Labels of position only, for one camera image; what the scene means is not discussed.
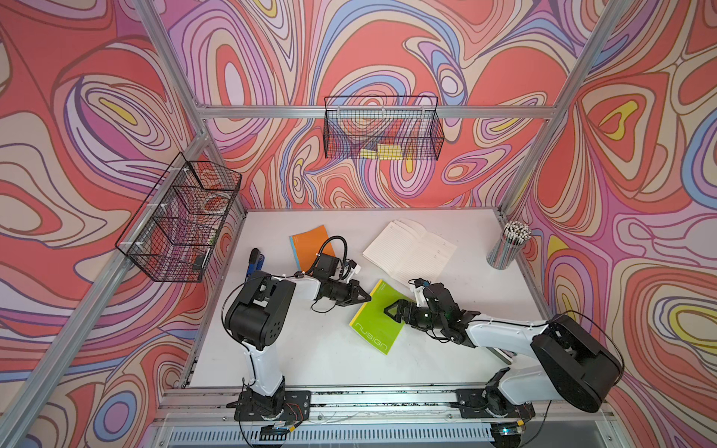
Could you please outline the white lined notebook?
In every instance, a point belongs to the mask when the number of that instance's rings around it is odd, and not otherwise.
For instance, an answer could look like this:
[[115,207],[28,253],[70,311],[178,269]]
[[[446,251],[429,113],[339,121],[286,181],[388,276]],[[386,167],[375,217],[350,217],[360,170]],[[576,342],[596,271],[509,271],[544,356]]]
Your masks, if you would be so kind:
[[414,220],[392,220],[362,253],[391,278],[437,282],[457,246]]

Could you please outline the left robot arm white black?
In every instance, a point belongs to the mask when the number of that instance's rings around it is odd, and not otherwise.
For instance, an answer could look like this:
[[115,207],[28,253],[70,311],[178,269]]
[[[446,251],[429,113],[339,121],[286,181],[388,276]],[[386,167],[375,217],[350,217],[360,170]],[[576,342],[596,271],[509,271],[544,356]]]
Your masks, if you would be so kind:
[[293,276],[274,276],[263,270],[264,255],[254,248],[248,259],[245,282],[229,296],[232,301],[223,313],[222,326],[245,349],[250,367],[248,383],[236,401],[227,405],[235,410],[235,420],[294,420],[309,417],[311,392],[288,392],[282,373],[276,341],[293,302],[328,299],[337,306],[365,304],[372,297],[356,280],[360,265],[352,259],[342,261],[321,254],[309,271]]

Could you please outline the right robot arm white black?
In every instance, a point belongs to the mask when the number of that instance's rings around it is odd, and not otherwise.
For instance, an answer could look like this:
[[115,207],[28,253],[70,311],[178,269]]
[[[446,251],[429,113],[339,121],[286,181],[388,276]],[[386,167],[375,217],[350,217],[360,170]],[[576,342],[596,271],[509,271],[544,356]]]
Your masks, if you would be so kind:
[[595,413],[622,379],[623,358],[565,313],[537,321],[496,318],[460,308],[441,283],[410,283],[414,299],[390,304],[387,317],[442,343],[500,349],[529,360],[497,371],[476,399],[459,400],[461,409],[504,417],[534,401],[564,401]]

